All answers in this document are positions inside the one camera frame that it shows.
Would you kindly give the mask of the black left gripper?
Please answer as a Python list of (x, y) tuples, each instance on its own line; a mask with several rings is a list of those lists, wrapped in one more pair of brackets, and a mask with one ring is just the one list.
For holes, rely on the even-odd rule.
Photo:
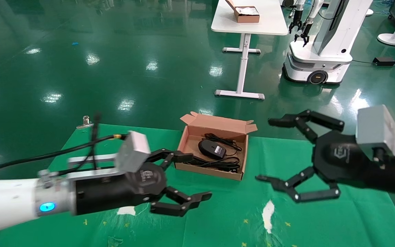
[[(163, 160), (159, 166), (153, 164), (159, 160)], [(193, 153), (159, 149), (148, 156), (148, 162), (152, 163), (144, 163), (135, 173), (76, 181), (76, 215), (152, 202), (152, 214), (183, 217), (189, 210), (198, 208), (201, 202), (210, 200), (213, 195), (211, 192), (203, 192), (189, 196), (174, 187), (166, 187), (165, 171), (168, 167), (192, 160)], [(162, 196), (176, 203), (159, 202)]]

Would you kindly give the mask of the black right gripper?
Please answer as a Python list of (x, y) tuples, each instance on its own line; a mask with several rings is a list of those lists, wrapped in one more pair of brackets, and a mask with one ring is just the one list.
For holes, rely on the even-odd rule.
[[(339, 132), (328, 132), (318, 137), (307, 122)], [(395, 193), (395, 156), (388, 155), (383, 148), (374, 148), (374, 157), (369, 158), (357, 144), (355, 136), (341, 133), (345, 126), (342, 120), (306, 110), (270, 118), (268, 124), (279, 128), (297, 128), (314, 143), (314, 167), (307, 167), (286, 181), (265, 175), (256, 176), (256, 180), (271, 184), (275, 191), (285, 192), (295, 203), (337, 199), (341, 195), (337, 183)], [(329, 189), (299, 193), (296, 187), (314, 175), (318, 175)]]

